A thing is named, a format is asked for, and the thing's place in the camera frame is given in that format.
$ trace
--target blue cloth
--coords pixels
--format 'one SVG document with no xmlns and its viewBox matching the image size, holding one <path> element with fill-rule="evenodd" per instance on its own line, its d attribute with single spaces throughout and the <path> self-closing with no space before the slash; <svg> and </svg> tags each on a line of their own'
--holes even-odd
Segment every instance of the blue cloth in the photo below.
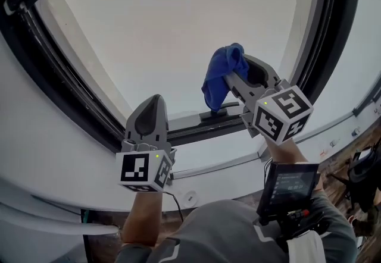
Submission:
<svg viewBox="0 0 381 263">
<path fill-rule="evenodd" d="M 205 102 L 208 107 L 217 112 L 224 102 L 229 87 L 224 76 L 235 70 L 243 78 L 247 79 L 249 65 L 243 58 L 243 47 L 238 43 L 218 48 L 210 60 L 204 84 L 201 87 Z"/>
</svg>

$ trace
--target gray shirt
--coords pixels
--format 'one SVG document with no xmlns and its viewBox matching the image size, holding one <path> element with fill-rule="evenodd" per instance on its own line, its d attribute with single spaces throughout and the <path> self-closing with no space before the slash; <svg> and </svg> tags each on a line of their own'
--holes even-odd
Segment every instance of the gray shirt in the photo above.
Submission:
<svg viewBox="0 0 381 263">
<path fill-rule="evenodd" d="M 329 223 L 322 237 L 326 262 L 355 262 L 356 239 L 349 222 L 324 192 L 315 192 L 313 197 L 309 217 L 324 211 Z M 275 242 L 279 235 L 278 223 L 261 226 L 250 206 L 218 201 L 192 211 L 179 230 L 154 250 L 139 244 L 123 246 L 116 263 L 289 262 L 288 253 Z"/>
</svg>

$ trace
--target small screen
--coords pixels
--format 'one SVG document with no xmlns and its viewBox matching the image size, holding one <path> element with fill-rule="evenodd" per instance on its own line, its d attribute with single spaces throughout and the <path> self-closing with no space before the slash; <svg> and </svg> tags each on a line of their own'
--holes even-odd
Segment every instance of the small screen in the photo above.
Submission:
<svg viewBox="0 0 381 263">
<path fill-rule="evenodd" d="M 270 206 L 305 199 L 310 191 L 314 176 L 315 172 L 280 173 L 270 196 Z"/>
</svg>

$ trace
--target white radiator pipe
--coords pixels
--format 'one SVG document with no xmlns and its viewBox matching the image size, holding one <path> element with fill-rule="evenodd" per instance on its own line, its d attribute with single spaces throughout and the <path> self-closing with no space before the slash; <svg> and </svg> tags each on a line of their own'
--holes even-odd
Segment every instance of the white radiator pipe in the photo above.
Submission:
<svg viewBox="0 0 381 263">
<path fill-rule="evenodd" d="M 72 223 L 39 217 L 14 209 L 2 203 L 0 203 L 0 220 L 32 230 L 56 234 L 95 236 L 99 234 L 113 234 L 119 231 L 117 226 Z"/>
</svg>

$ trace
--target wooden floor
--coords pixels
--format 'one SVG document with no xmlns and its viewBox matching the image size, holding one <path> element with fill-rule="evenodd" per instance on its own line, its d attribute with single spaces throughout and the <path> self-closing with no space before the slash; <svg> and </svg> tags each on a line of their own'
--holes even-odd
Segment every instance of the wooden floor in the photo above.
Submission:
<svg viewBox="0 0 381 263">
<path fill-rule="evenodd" d="M 331 202 L 338 207 L 338 209 L 345 215 L 348 208 L 350 208 L 350 202 L 343 198 L 343 192 L 345 187 L 342 183 L 329 177 L 327 174 L 335 173 L 338 176 L 346 177 L 346 171 L 348 165 L 346 161 L 349 160 L 356 150 L 361 150 L 367 145 L 372 145 L 381 136 L 381 126 L 379 122 L 370 127 L 363 135 L 361 135 L 356 141 L 351 143 L 345 149 L 338 152 L 328 160 L 322 162 L 319 166 L 323 178 L 324 189 L 331 200 Z M 249 206 L 257 207 L 261 198 L 262 191 L 255 192 L 253 194 L 236 199 L 247 203 Z M 192 209 L 183 211 L 184 217 L 186 217 Z M 358 205 L 355 206 L 354 213 L 359 219 L 366 218 L 366 214 L 360 211 Z M 120 228 L 128 216 L 127 212 L 107 212 L 107 211 L 91 211 L 89 221 L 100 224 L 115 224 Z M 167 236 L 174 233 L 181 221 L 178 212 L 165 212 L 163 213 L 163 221 L 161 224 L 159 242 L 165 239 Z M 103 236 L 89 236 L 89 256 L 93 259 L 94 263 L 112 263 L 114 262 L 116 255 L 120 249 L 120 239 L 118 234 L 110 234 Z M 379 263 L 381 262 L 381 221 L 378 222 L 377 230 L 375 234 L 370 237 L 363 245 L 357 263 Z"/>
</svg>

